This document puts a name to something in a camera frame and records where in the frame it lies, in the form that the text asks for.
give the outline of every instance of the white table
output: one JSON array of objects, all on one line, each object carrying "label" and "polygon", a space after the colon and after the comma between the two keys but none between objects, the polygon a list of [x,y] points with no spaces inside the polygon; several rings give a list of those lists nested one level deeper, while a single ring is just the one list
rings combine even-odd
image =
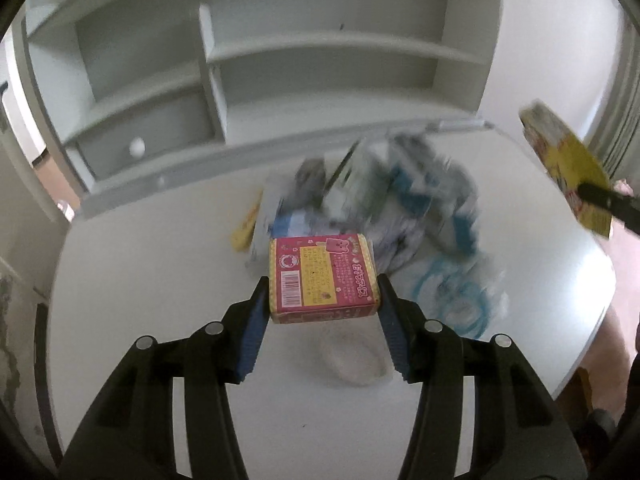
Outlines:
[{"label": "white table", "polygon": [[[510,310],[486,335],[511,335],[557,395],[612,298],[611,263],[515,143],[495,132],[432,138],[475,178],[480,245],[507,272]],[[184,338],[249,297],[246,255],[233,252],[228,235],[268,171],[226,174],[73,224],[49,326],[63,448],[137,337]],[[320,330],[270,325],[254,373],[228,388],[250,478],[396,478],[420,386],[398,374],[369,388],[333,380],[318,362]],[[177,452],[184,460],[184,449]]]}]

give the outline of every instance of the drawer knob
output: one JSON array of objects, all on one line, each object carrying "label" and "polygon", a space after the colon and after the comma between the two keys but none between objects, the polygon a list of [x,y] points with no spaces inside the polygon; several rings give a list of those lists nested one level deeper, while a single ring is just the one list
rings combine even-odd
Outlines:
[{"label": "drawer knob", "polygon": [[142,137],[136,137],[131,141],[129,153],[133,158],[142,158],[145,155],[145,141]]}]

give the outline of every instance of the yellow package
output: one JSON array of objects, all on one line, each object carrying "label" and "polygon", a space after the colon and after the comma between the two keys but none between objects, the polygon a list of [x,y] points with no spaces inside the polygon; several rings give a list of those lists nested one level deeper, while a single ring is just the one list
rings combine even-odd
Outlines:
[{"label": "yellow package", "polygon": [[596,158],[580,142],[571,129],[546,105],[537,102],[520,112],[524,136],[544,164],[549,176],[587,229],[609,238],[611,215],[603,209],[583,202],[577,187],[591,182],[609,189],[609,178]]}]

